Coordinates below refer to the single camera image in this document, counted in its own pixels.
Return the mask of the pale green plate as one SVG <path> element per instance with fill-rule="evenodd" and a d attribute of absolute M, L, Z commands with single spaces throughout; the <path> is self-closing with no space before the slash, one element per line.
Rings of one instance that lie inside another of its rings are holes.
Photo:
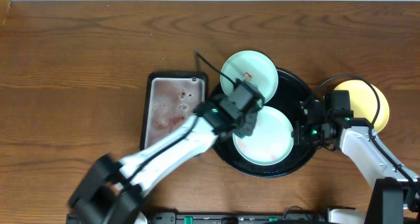
<path fill-rule="evenodd" d="M 233 135 L 234 146 L 248 162 L 271 166 L 283 161 L 294 144 L 293 127 L 279 110 L 264 106 L 257 113 L 257 122 L 251 136 Z"/>

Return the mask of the light blue plate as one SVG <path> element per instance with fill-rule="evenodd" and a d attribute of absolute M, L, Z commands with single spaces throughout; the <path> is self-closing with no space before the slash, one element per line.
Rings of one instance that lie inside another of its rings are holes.
<path fill-rule="evenodd" d="M 279 79 L 274 63 L 257 51 L 240 51 L 229 57 L 221 72 L 233 81 L 248 81 L 256 86 L 267 103 L 275 94 Z"/>

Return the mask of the yellow plate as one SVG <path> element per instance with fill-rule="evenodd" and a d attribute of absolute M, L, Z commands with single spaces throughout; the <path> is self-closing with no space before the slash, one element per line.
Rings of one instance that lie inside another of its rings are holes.
<path fill-rule="evenodd" d="M 389 121 L 390 108 L 384 94 L 373 85 L 378 94 L 380 111 L 374 123 L 376 132 L 382 131 Z M 377 99 L 371 88 L 360 80 L 344 81 L 334 88 L 334 90 L 347 90 L 350 93 L 350 105 L 355 118 L 366 118 L 372 122 L 377 111 Z"/>

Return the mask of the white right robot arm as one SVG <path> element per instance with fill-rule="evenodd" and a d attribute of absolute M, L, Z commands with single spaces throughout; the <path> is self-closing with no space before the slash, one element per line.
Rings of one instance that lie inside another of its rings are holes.
<path fill-rule="evenodd" d="M 359 169 L 372 189 L 366 213 L 329 208 L 324 223 L 418 223 L 404 218 L 404 210 L 419 213 L 419 174 L 407 168 L 380 140 L 375 121 L 380 99 L 357 101 L 345 91 L 319 101 L 300 103 L 305 119 L 295 126 L 294 138 L 311 149 L 340 151 Z"/>

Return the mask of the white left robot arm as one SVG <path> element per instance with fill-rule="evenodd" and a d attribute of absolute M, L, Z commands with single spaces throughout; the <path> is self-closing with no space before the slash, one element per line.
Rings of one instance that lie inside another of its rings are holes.
<path fill-rule="evenodd" d="M 100 157 L 70 196 L 70 209 L 82 223 L 144 223 L 145 199 L 163 178 L 220 138 L 241 129 L 250 135 L 261 107 L 260 99 L 224 95 L 198 104 L 182 126 L 154 145 L 117 162 Z"/>

